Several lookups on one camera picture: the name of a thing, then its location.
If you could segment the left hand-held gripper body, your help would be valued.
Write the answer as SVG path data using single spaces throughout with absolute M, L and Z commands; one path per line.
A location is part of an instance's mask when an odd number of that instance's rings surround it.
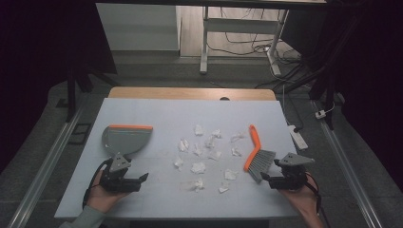
M 116 154 L 112 159 L 107 160 L 106 168 L 100 179 L 100 185 L 106 191 L 112 193 L 139 192 L 142 180 L 125 178 L 125 173 L 130 165 L 130 161 L 124 155 Z

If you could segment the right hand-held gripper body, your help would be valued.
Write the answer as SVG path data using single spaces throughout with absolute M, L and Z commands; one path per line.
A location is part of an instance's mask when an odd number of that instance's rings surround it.
M 312 158 L 288 153 L 283 159 L 274 159 L 274 164 L 281 168 L 281 177 L 270 177 L 272 189 L 298 190 L 307 182 L 305 164 L 314 163 Z

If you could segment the grey brush with orange handle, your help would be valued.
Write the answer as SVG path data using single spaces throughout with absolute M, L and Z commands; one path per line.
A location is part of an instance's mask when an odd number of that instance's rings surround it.
M 252 152 L 246 159 L 243 170 L 247 172 L 256 183 L 261 183 L 262 173 L 267 173 L 274 161 L 276 153 L 273 151 L 263 150 L 259 139 L 259 133 L 256 127 L 251 124 L 249 133 L 254 145 Z

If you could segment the grey dustpan with orange edge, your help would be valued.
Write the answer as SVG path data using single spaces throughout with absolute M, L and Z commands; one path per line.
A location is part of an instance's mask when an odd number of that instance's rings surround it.
M 102 147 L 112 156 L 122 155 L 131 159 L 147 145 L 152 132 L 151 125 L 111 124 L 102 134 Z

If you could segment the white paper scraps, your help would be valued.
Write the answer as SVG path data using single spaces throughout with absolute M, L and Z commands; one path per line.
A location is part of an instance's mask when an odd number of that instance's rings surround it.
M 194 135 L 195 137 L 202 137 L 204 136 L 204 128 L 200 124 L 196 124 L 193 128 L 194 130 Z M 241 158 L 242 153 L 239 151 L 239 148 L 235 145 L 236 142 L 238 142 L 241 139 L 244 139 L 246 137 L 246 132 L 238 132 L 234 134 L 233 136 L 230 137 L 229 139 L 229 145 L 230 147 L 225 147 L 227 152 L 230 151 L 230 155 L 233 157 Z M 206 135 L 206 139 L 203 143 L 200 142 L 195 142 L 194 143 L 194 148 L 192 150 L 192 153 L 197 156 L 200 161 L 197 162 L 192 162 L 191 167 L 190 167 L 190 172 L 195 175 L 201 175 L 205 174 L 207 170 L 207 161 L 214 161 L 218 164 L 223 164 L 223 155 L 224 150 L 222 148 L 218 148 L 216 146 L 216 140 L 222 139 L 222 134 L 220 129 L 216 129 L 212 131 L 208 136 Z M 185 139 L 181 138 L 180 142 L 178 143 L 178 150 L 183 153 L 188 153 L 190 148 L 190 142 Z M 183 169 L 183 163 L 184 159 L 183 156 L 177 156 L 174 166 L 179 170 L 182 171 Z M 219 192 L 222 194 L 223 192 L 226 192 L 229 190 L 229 181 L 235 181 L 239 175 L 238 170 L 233 170 L 231 168 L 225 168 L 221 169 L 222 176 L 224 181 L 221 183 L 221 186 L 219 187 Z M 195 192 L 199 192 L 202 190 L 205 186 L 204 181 L 202 178 L 197 178 L 195 181 L 191 183 L 192 187 L 190 187 L 191 190 L 194 190 Z

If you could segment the person's right hand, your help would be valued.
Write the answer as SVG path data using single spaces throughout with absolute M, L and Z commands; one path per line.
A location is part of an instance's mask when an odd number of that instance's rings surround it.
M 304 219 L 317 218 L 317 198 L 312 190 L 304 186 L 299 190 L 279 190 Z

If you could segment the person's left hand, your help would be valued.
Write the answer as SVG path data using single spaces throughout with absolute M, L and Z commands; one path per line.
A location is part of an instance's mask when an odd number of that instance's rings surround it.
M 86 205 L 106 214 L 119 200 L 128 196 L 128 193 L 107 192 L 99 184 L 102 174 L 103 171 L 99 171 L 95 176 L 94 182 L 90 185 L 90 192 Z

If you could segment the white power strip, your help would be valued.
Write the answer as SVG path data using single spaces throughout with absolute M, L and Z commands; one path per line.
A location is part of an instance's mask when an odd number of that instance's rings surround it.
M 304 141 L 304 139 L 302 138 L 302 136 L 300 135 L 299 132 L 296 132 L 296 127 L 294 125 L 289 125 L 288 126 L 290 135 L 295 143 L 295 145 L 297 146 L 297 148 L 299 150 L 305 150 L 308 148 L 308 144 L 306 143 L 306 141 Z

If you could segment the pale blue table mat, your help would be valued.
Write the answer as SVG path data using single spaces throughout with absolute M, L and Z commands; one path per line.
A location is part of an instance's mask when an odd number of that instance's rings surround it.
M 108 158 L 102 147 L 102 134 L 111 124 L 151 125 L 153 132 L 147 145 L 132 157 L 127 176 L 133 179 L 149 173 L 139 192 L 122 199 L 109 212 L 119 219 L 268 219 L 295 215 L 288 201 L 267 182 L 256 183 L 243 170 L 254 145 L 248 132 L 253 124 L 264 150 L 273 151 L 281 159 L 294 151 L 287 123 L 278 102 L 198 101 L 155 99 L 104 100 L 67 190 L 55 212 L 58 219 L 77 217 L 82 210 L 83 194 L 101 162 Z M 204 136 L 195 137 L 194 126 L 204 128 Z M 222 139 L 216 146 L 224 150 L 223 164 L 207 162 L 205 174 L 190 172 L 192 162 L 200 159 L 192 153 L 194 143 L 203 143 L 212 131 L 220 129 Z M 235 142 L 242 153 L 233 157 L 225 147 L 238 132 L 244 139 Z M 178 150 L 181 138 L 190 142 L 188 153 Z M 183 156 L 182 171 L 174 162 Z M 224 181 L 221 169 L 238 170 L 230 180 L 229 190 L 219 192 Z M 202 178 L 199 192 L 190 185 Z

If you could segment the black tripod stand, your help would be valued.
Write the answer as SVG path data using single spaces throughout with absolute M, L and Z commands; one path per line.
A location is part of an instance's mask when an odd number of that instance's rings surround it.
M 118 82 L 108 77 L 107 73 L 117 73 L 113 59 L 102 61 L 98 66 L 84 61 L 70 65 L 70 68 L 67 71 L 67 99 L 60 100 L 57 104 L 57 106 L 67 108 L 67 123 L 72 121 L 77 112 L 76 87 L 79 87 L 84 93 L 89 93 L 94 88 L 93 83 L 89 79 L 90 75 L 95 76 L 110 86 L 120 85 Z

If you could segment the black metal stand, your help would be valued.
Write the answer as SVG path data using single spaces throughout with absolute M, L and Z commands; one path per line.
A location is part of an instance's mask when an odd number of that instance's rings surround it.
M 285 93 L 313 83 L 308 96 L 317 101 L 326 94 L 327 114 L 323 120 L 331 130 L 334 129 L 336 76 L 360 19 L 360 14 L 353 10 L 290 10 L 281 34 L 301 54 L 300 64 L 308 68 L 307 73 L 285 87 Z

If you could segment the wooden table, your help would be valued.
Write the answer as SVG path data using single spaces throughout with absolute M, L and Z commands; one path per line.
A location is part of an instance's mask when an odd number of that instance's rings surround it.
M 275 93 L 270 89 L 135 86 L 115 86 L 110 90 L 108 97 L 214 101 L 222 98 L 230 101 L 274 101 L 276 99 Z

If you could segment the white cabinet panel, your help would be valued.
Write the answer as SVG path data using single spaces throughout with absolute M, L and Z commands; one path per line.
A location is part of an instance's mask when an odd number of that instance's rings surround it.
M 175 6 L 97 3 L 96 8 L 112 50 L 180 49 Z

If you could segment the black rectangular floor frame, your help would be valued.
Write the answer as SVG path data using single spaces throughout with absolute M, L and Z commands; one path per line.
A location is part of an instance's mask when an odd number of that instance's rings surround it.
M 77 123 L 69 137 L 68 144 L 84 145 L 91 130 L 91 123 Z

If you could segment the aluminium floor rail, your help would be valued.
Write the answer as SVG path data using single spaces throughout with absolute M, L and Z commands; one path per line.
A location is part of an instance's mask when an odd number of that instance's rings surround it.
M 323 130 L 368 228 L 384 228 L 364 185 L 359 180 L 356 166 L 350 158 L 350 155 L 358 155 L 355 144 L 363 143 L 362 139 L 353 130 L 331 129 L 324 118 L 315 118 L 315 120 Z
M 47 156 L 36 173 L 36 176 L 29 186 L 28 191 L 22 198 L 19 206 L 12 216 L 7 228 L 25 228 L 34 207 L 36 206 L 48 183 L 55 165 L 59 161 L 62 152 L 67 145 L 68 138 L 72 134 L 74 127 L 82 116 L 83 110 L 84 105 L 80 104 L 77 107 L 76 112 L 70 117 L 69 121 L 64 123 L 52 147 L 50 148 L 49 152 L 47 152 Z

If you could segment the white metal desk frame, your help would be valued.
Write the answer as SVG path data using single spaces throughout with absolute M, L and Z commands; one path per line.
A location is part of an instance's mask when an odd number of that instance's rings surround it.
M 278 40 L 282 33 L 283 26 L 288 14 L 287 9 L 280 9 L 279 16 L 276 21 L 265 20 L 243 20 L 243 19 L 224 19 L 209 17 L 209 8 L 204 7 L 202 10 L 202 47 L 201 47 L 201 64 L 200 73 L 207 73 L 207 38 L 209 32 L 230 32 L 230 33 L 255 33 L 268 34 L 273 36 L 273 42 L 270 47 L 264 51 L 270 64 L 272 73 L 280 76 L 281 72 L 276 62 L 275 51 L 277 50 Z

